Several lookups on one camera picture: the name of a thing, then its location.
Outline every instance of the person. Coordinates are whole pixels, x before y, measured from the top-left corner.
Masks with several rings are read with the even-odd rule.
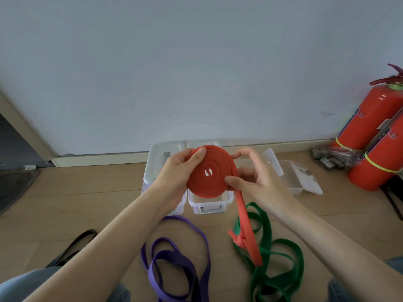
[[[186,191],[186,182],[203,160],[201,147],[190,159],[188,148],[168,158],[151,187],[125,208],[101,233],[62,268],[41,269],[0,286],[0,301],[130,301],[119,283],[158,222]],[[240,177],[225,177],[229,186],[249,194],[266,212],[299,236],[333,274],[329,301],[401,301],[403,276],[339,230],[301,205],[277,173],[252,148],[254,169],[240,168]],[[402,260],[392,261],[403,272]]]

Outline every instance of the gray mat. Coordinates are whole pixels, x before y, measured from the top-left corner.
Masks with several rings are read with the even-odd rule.
[[[38,174],[38,170],[0,172],[0,215],[26,192]]]

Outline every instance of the red ribbon roll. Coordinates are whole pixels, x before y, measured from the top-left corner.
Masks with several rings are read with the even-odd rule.
[[[206,145],[204,147],[207,149],[207,153],[203,161],[196,166],[192,174],[190,174],[186,186],[192,193],[199,197],[215,198],[229,188],[228,184],[224,182],[224,178],[226,176],[239,177],[239,173],[234,160],[224,149],[214,145]],[[186,158],[186,161],[188,161],[199,148],[191,152]],[[235,244],[249,252],[249,256],[255,266],[262,266],[262,256],[255,240],[241,191],[235,190],[235,197],[237,199],[241,233],[238,236],[231,230],[229,230],[228,233],[233,238]]]

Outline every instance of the person's left hand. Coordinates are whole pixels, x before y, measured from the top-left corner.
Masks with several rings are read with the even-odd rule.
[[[173,211],[181,202],[183,194],[186,192],[186,183],[190,174],[203,160],[207,152],[205,147],[201,147],[190,157],[189,161],[185,162],[186,157],[193,150],[194,148],[187,148],[170,156],[151,185],[152,188],[158,189],[160,193],[164,193],[167,200],[167,214]]]

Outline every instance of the green ribbon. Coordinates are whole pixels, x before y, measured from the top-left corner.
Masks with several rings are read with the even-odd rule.
[[[259,222],[259,228],[254,229],[254,233],[259,231],[260,228],[263,228],[263,236],[259,244],[259,250],[263,258],[263,266],[256,267],[249,257],[244,254],[243,249],[234,244],[235,249],[243,257],[247,266],[253,273],[249,286],[250,301],[253,301],[254,291],[258,288],[257,294],[255,295],[257,302],[264,302],[264,295],[271,295],[276,292],[282,294],[278,302],[290,302],[291,295],[299,289],[302,282],[302,275],[304,274],[304,256],[302,250],[296,243],[290,240],[279,238],[272,241],[272,227],[267,213],[254,202],[247,204],[246,207],[254,207],[258,211],[258,213],[248,211],[249,219],[254,219]],[[234,233],[239,235],[240,232],[241,228],[238,217],[238,222],[234,227]],[[295,253],[297,261],[288,254],[271,251],[272,244],[274,243],[288,246]],[[270,255],[272,254],[286,257],[293,262],[293,268],[290,271],[276,275],[275,277],[267,276],[266,271],[269,265]]]

